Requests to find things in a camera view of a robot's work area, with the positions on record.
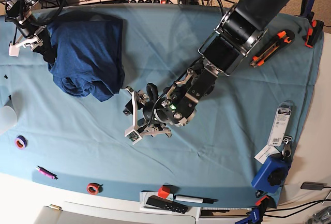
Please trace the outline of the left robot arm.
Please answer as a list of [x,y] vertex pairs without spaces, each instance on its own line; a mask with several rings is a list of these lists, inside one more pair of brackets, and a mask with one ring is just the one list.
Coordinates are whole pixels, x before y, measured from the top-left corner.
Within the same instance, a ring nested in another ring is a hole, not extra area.
[[267,25],[289,0],[239,0],[222,13],[218,26],[200,46],[199,57],[162,93],[149,83],[145,91],[127,87],[132,116],[125,137],[133,144],[145,136],[172,135],[170,125],[187,125],[196,106],[211,93],[220,74],[229,76],[267,31]]

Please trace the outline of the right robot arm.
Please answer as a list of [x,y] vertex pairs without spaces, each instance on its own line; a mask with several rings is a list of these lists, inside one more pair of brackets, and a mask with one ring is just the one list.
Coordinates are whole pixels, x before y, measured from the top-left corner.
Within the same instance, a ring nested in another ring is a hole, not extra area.
[[14,35],[13,41],[10,42],[9,55],[17,57],[21,47],[30,48],[32,52],[41,54],[45,62],[53,64],[56,60],[56,55],[52,49],[47,25],[58,17],[66,0],[62,0],[53,16],[45,20],[37,20],[31,9],[40,1],[4,0],[5,22],[15,24],[16,32],[21,33],[20,37]]

